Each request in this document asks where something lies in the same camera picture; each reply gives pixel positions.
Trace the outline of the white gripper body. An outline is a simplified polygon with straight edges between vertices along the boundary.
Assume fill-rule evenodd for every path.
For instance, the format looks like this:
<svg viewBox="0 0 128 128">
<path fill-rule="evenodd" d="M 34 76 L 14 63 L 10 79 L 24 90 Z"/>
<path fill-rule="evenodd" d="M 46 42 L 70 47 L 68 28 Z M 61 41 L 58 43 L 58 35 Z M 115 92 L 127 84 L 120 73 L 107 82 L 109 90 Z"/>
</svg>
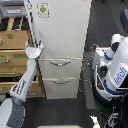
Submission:
<svg viewBox="0 0 128 128">
<path fill-rule="evenodd" d="M 27 47 L 25 51 L 29 59 L 37 59 L 40 56 L 42 49 L 40 47 Z"/>
</svg>

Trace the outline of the robot base white front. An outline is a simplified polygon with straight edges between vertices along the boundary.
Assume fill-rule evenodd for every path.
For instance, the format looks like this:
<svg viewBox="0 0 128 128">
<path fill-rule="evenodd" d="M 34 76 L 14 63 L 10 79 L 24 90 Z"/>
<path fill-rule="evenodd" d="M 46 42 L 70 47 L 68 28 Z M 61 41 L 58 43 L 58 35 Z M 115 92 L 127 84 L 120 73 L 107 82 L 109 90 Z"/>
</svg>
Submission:
<svg viewBox="0 0 128 128">
<path fill-rule="evenodd" d="M 98 117 L 90 116 L 90 118 L 93 121 L 92 128 L 101 128 L 98 122 Z M 82 128 L 82 127 L 79 125 L 49 125 L 49 126 L 38 126 L 37 128 Z"/>
</svg>

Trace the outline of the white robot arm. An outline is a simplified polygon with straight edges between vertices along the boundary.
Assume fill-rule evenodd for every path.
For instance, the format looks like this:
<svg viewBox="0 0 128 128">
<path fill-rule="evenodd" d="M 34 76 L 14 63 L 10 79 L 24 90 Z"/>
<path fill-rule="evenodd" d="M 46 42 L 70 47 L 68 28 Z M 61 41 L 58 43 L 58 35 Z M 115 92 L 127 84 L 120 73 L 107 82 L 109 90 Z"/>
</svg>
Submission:
<svg viewBox="0 0 128 128">
<path fill-rule="evenodd" d="M 36 59 L 40 56 L 44 45 L 39 42 L 37 47 L 24 44 L 27 60 L 27 70 L 18 83 L 10 89 L 10 97 L 0 105 L 0 128 L 21 128 L 24 117 L 24 103 L 36 73 Z"/>
</svg>

